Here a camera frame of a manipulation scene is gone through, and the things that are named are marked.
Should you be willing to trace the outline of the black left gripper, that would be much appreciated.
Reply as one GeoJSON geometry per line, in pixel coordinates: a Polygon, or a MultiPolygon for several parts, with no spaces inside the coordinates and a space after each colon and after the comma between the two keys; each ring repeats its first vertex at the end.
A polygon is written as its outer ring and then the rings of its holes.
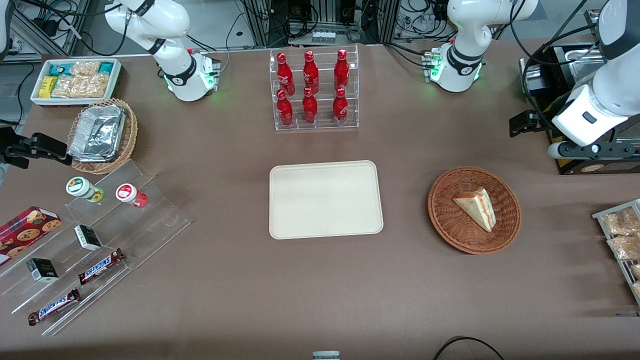
{"type": "Polygon", "coordinates": [[[523,133],[548,132],[553,126],[536,111],[522,111],[519,117],[509,119],[509,137],[514,138],[523,133]]]}

